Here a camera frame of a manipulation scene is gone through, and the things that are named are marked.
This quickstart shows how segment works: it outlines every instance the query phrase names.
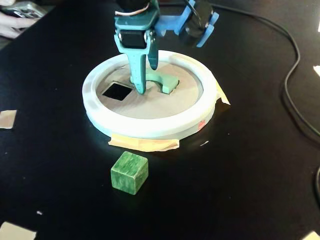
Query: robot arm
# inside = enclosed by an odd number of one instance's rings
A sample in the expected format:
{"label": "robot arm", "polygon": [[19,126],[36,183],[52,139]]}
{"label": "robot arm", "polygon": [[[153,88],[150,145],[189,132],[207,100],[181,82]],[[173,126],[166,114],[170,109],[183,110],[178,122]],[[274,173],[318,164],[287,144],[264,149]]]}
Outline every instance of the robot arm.
{"label": "robot arm", "polygon": [[140,94],[146,91],[146,56],[153,70],[158,67],[157,37],[174,31],[184,44],[201,48],[219,17],[204,0],[189,0],[189,6],[178,16],[161,15],[157,0],[117,0],[117,3],[125,12],[115,13],[114,40],[119,52],[128,56],[130,81]]}

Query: black cable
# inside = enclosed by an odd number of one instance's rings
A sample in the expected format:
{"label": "black cable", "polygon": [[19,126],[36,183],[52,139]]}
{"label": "black cable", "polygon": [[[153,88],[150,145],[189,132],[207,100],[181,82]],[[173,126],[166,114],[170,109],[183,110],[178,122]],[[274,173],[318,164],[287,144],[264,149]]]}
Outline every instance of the black cable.
{"label": "black cable", "polygon": [[[295,63],[292,65],[291,69],[288,71],[288,73],[287,73],[287,75],[286,75],[286,77],[284,79],[284,82],[283,82],[284,93],[285,93],[285,95],[286,95],[286,97],[288,99],[288,102],[289,102],[290,106],[292,107],[294,113],[300,118],[300,120],[304,123],[305,126],[307,126],[316,136],[320,137],[320,131],[317,130],[302,115],[302,113],[298,110],[298,108],[296,107],[296,104],[292,100],[291,95],[290,95],[289,90],[288,90],[289,78],[291,77],[291,75],[295,71],[295,69],[297,68],[298,64],[300,63],[300,59],[301,59],[299,47],[297,45],[296,40],[291,35],[291,33],[288,30],[286,30],[283,26],[279,25],[278,23],[275,23],[274,21],[272,21],[272,20],[270,20],[270,19],[268,19],[266,17],[259,16],[257,14],[254,14],[254,13],[251,13],[251,12],[248,12],[248,11],[243,11],[243,10],[240,10],[240,9],[236,9],[236,8],[233,8],[233,7],[222,6],[222,5],[218,5],[218,4],[214,4],[214,3],[211,3],[211,5],[214,8],[217,8],[217,9],[226,10],[226,11],[234,12],[234,13],[237,13],[237,14],[246,15],[246,16],[249,16],[249,17],[252,17],[252,18],[255,18],[255,19],[263,20],[263,21],[271,24],[272,26],[275,26],[276,28],[281,30],[283,33],[285,33],[285,35],[287,36],[287,38],[289,39],[289,41],[293,45],[293,48],[294,48],[295,53],[296,53],[296,60],[295,60]],[[183,6],[183,4],[179,3],[179,2],[171,2],[171,3],[162,3],[162,4],[160,4],[160,6],[164,6],[164,7],[181,7],[181,6]]]}
{"label": "black cable", "polygon": [[320,166],[318,167],[315,177],[314,177],[314,192],[316,195],[316,199],[318,200],[318,204],[320,206]]}

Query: square hole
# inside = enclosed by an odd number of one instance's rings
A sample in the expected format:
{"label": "square hole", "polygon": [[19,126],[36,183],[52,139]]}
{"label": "square hole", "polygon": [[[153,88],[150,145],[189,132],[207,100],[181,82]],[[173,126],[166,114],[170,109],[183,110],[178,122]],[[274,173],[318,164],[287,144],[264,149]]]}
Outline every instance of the square hole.
{"label": "square hole", "polygon": [[132,88],[113,83],[102,95],[111,99],[122,101],[131,93]]}

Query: cardboard piece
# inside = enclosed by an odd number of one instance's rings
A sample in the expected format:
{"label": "cardboard piece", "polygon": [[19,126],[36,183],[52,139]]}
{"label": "cardboard piece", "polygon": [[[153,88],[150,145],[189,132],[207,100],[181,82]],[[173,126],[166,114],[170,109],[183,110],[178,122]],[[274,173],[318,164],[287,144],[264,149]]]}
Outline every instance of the cardboard piece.
{"label": "cardboard piece", "polygon": [[320,236],[316,232],[312,231],[305,236],[303,240],[320,240]]}
{"label": "cardboard piece", "polygon": [[12,129],[14,127],[17,110],[0,112],[0,129]]}
{"label": "cardboard piece", "polygon": [[320,66],[313,66],[313,69],[315,70],[315,72],[319,75],[320,77]]}
{"label": "cardboard piece", "polygon": [[34,240],[37,232],[27,230],[9,222],[4,222],[0,228],[0,240]]}

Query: orange sticker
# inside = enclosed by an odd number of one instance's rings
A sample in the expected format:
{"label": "orange sticker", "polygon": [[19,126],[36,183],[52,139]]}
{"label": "orange sticker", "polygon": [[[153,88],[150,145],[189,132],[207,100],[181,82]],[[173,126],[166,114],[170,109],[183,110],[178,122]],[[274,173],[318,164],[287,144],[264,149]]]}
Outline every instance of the orange sticker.
{"label": "orange sticker", "polygon": [[200,131],[206,125],[206,120],[202,120],[198,124],[198,131]]}

